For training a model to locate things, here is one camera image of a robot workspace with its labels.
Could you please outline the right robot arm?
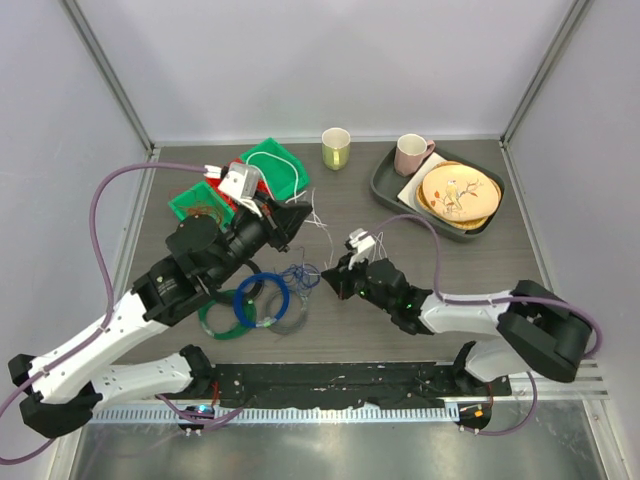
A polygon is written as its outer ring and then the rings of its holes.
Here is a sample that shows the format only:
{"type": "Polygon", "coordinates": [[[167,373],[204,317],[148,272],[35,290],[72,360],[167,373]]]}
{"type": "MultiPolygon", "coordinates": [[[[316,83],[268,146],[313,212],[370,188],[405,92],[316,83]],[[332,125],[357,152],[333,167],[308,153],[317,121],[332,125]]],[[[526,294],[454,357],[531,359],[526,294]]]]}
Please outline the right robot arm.
{"type": "Polygon", "coordinates": [[[571,383],[594,331],[584,315],[530,280],[491,295],[445,295],[410,284],[388,259],[357,260],[352,254],[321,276],[340,299],[369,302],[407,334],[475,335],[451,371],[453,386],[465,395],[528,371],[571,383]]]}

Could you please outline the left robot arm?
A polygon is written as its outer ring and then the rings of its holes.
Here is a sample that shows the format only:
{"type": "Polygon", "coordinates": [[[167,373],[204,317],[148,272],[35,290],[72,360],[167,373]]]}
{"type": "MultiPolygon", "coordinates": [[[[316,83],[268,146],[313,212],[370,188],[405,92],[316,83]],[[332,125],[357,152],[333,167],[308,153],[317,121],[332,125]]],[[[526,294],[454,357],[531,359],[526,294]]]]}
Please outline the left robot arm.
{"type": "Polygon", "coordinates": [[[168,256],[133,283],[110,315],[45,355],[11,359],[12,380],[26,389],[19,404],[24,424],[55,439],[120,401],[174,393],[205,397],[212,366],[194,345],[155,362],[116,361],[208,304],[264,245],[287,250],[312,212],[308,202],[262,198],[258,204],[257,211],[238,207],[227,229],[210,216],[184,219],[166,239],[168,256]]]}

